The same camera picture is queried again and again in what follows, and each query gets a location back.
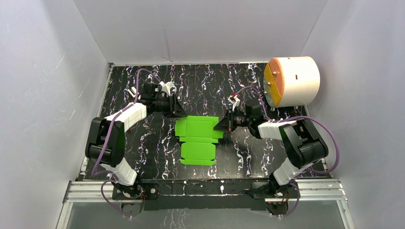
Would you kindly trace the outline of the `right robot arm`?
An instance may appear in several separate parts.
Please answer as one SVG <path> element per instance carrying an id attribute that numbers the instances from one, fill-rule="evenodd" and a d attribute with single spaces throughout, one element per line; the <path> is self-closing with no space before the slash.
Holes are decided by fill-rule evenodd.
<path id="1" fill-rule="evenodd" d="M 308 116 L 284 121 L 267 120 L 262 108 L 246 105 L 244 111 L 238 107 L 228 109 L 214 130 L 232 132 L 237 127 L 246 127 L 255 138 L 282 141 L 287 155 L 284 162 L 270 174 L 266 185 L 246 191 L 249 195 L 262 192 L 280 198 L 297 176 L 329 154 L 315 123 L 315 119 Z"/>

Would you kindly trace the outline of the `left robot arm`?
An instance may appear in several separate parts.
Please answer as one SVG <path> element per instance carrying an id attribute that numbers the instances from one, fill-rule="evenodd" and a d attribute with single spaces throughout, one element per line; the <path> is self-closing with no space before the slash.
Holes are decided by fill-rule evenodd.
<path id="1" fill-rule="evenodd" d="M 129 91 L 136 101 L 107 117 L 95 117 L 90 125 L 85 156 L 95 161 L 111 174 L 113 181 L 124 186 L 130 198 L 138 198 L 143 186 L 136 181 L 137 172 L 124 158 L 125 134 L 139 121 L 154 112 L 166 118 L 181 118 L 187 114 L 176 95 L 173 82 L 144 83 L 141 92 L 132 87 Z"/>

